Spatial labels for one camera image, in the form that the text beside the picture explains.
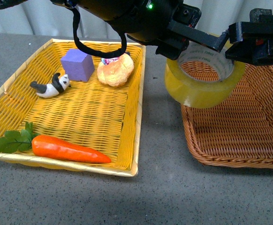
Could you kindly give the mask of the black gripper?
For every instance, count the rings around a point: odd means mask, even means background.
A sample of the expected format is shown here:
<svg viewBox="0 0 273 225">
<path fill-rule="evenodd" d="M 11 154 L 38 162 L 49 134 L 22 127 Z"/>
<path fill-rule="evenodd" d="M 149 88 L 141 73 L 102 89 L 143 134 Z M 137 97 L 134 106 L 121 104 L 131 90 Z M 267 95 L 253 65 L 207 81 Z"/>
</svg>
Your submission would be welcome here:
<svg viewBox="0 0 273 225">
<path fill-rule="evenodd" d="M 176 60 L 190 41 L 220 52 L 229 39 L 229 31 L 220 36 L 195 29 L 201 11 L 182 0 L 149 0 L 145 5 L 145 42 L 160 42 L 156 54 Z"/>
</svg>

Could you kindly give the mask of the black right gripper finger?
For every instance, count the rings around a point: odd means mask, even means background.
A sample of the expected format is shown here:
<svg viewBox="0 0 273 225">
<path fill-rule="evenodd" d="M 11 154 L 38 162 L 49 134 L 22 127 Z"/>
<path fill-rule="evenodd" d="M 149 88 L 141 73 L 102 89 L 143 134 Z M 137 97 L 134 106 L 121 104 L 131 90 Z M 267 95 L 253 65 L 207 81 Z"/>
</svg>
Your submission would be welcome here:
<svg viewBox="0 0 273 225">
<path fill-rule="evenodd" d="M 254 66 L 273 65 L 273 14 L 270 9 L 255 8 L 250 11 L 249 22 L 229 26 L 227 59 Z"/>
</svg>

